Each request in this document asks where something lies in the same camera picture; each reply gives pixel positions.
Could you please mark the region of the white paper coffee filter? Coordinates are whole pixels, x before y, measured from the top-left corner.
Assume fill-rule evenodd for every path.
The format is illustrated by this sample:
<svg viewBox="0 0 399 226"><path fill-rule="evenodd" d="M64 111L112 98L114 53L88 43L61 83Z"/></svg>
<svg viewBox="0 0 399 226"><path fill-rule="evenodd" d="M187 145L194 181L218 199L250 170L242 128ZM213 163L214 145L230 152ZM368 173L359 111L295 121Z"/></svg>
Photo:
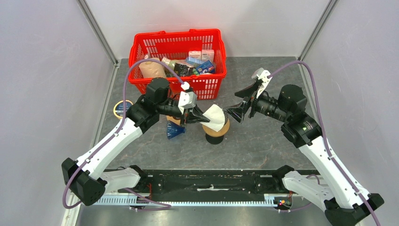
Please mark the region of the white paper coffee filter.
<svg viewBox="0 0 399 226"><path fill-rule="evenodd" d="M210 122L201 122L202 125L219 132L225 124L224 111L218 105L213 104L205 112L204 115L210 119Z"/></svg>

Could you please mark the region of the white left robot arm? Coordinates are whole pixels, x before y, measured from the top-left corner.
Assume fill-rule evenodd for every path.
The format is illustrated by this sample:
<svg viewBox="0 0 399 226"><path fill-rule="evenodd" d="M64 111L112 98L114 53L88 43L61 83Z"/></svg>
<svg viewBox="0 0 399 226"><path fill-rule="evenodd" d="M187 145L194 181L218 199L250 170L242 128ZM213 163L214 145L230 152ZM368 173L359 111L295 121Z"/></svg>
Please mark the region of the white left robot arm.
<svg viewBox="0 0 399 226"><path fill-rule="evenodd" d="M197 96L187 82L178 99L171 97L167 79L155 78L146 87L146 93L128 109L124 109L119 123L97 145L73 160L67 158L61 164L66 191L79 198L79 203L90 206L106 192L132 188L143 192L147 178L138 168L121 172L105 173L105 168L127 145L138 139L156 124L161 115L176 117L181 123L211 122L210 110L202 112L196 104Z"/></svg>

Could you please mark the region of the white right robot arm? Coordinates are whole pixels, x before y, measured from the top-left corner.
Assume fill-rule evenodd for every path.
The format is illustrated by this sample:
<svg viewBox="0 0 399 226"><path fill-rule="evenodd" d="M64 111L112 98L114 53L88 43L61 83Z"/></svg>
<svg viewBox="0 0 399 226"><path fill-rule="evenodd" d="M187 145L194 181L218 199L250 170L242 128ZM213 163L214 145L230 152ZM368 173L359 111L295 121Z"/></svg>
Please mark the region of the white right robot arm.
<svg viewBox="0 0 399 226"><path fill-rule="evenodd" d="M319 207L334 226L354 226L373 215L384 204L383 198L370 193L343 166L321 126L306 113L307 97L302 89L288 84L281 88L278 98L273 98L265 87L264 82L255 82L237 91L235 96L242 102L226 112L238 122L256 113L282 122L284 137L312 162L326 183L321 186L285 165L273 172L272 188L278 193L289 190L301 195Z"/></svg>

